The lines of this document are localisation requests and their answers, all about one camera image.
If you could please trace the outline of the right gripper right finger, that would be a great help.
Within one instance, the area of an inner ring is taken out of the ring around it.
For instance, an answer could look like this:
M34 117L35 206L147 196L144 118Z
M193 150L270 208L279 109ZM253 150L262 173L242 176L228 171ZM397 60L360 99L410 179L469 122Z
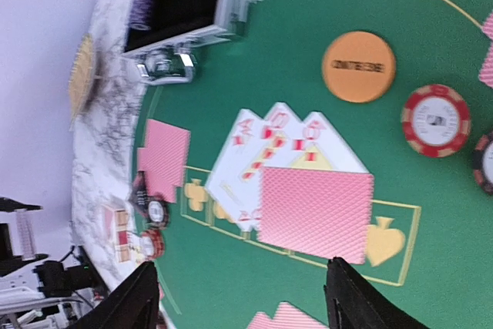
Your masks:
M425 327L393 305L341 257L334 257L327 262L324 294L330 328Z

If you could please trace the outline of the red 5 chips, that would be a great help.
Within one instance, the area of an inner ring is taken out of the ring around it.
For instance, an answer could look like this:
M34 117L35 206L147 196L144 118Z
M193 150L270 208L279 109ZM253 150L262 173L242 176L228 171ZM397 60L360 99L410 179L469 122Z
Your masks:
M160 230L148 229L141 233L141 247L147 260L155 260L164 255L165 241Z
M442 158L458 152L468 141L471 114L454 89L430 84L414 90L401 112L404 137L421 155Z

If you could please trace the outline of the red 5 chips top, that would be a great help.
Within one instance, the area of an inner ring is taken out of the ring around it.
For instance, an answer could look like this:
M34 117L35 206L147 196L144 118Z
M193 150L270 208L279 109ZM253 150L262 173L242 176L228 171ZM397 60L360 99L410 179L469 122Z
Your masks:
M454 89L430 84L414 90L401 112L404 137L421 155L442 158L458 152L468 141L471 114Z

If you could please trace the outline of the dark 100 chips top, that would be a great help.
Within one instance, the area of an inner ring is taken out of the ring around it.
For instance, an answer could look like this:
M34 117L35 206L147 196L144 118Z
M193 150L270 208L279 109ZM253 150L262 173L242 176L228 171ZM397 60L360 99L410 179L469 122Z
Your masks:
M477 142L472 157L476 183L488 195L492 195L492 132L484 134Z

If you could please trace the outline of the dark 100 chips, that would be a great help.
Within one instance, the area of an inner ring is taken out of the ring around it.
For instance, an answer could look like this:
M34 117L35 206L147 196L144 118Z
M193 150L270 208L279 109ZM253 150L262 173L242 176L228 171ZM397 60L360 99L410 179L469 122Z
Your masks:
M476 183L488 195L492 195L492 132L484 134L477 142L472 157Z
M150 200L147 206L147 220L154 227L166 228L169 223L168 203L165 200Z

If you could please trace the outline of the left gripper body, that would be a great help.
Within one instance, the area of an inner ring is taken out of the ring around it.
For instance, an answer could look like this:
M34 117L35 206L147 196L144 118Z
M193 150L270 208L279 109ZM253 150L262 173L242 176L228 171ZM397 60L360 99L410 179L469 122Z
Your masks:
M15 216L38 205L1 198L1 213ZM1 327L67 328L96 303L88 294L96 288L96 271L84 248L72 245L58 260L36 251L34 260L22 259L12 246L9 223L1 222Z

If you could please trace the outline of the red-backed community card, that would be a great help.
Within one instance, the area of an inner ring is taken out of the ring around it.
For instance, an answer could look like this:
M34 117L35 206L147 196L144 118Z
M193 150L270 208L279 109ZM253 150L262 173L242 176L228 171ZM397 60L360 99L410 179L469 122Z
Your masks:
M363 264L373 195L370 173L266 167L260 177L258 239Z

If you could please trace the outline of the black triangular all-in button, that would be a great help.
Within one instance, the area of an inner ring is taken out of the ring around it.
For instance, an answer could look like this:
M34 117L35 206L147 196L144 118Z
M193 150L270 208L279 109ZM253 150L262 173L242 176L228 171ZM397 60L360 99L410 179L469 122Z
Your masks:
M138 171L132 183L128 201L137 211L145 214L147 211L148 199L146 174L144 171Z

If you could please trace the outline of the orange round dealer button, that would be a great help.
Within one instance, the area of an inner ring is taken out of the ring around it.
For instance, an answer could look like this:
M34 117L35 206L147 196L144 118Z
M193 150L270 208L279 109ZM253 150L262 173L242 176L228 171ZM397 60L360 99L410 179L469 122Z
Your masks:
M321 72L328 90L352 103L379 99L391 87L397 61L391 47L371 32L353 31L328 46Z

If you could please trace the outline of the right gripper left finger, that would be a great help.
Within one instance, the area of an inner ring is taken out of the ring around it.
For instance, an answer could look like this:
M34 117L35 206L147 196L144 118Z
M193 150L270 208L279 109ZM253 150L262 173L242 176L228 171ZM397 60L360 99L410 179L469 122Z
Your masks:
M102 303L72 328L152 329L157 327L159 288L154 263L140 264Z

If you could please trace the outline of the red-backed card deck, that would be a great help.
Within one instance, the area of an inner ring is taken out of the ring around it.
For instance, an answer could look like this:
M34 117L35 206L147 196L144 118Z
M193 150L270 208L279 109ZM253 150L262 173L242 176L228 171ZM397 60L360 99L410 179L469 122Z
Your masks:
M26 209L16 210L16 223L22 248L23 260L34 260L36 257L32 223Z

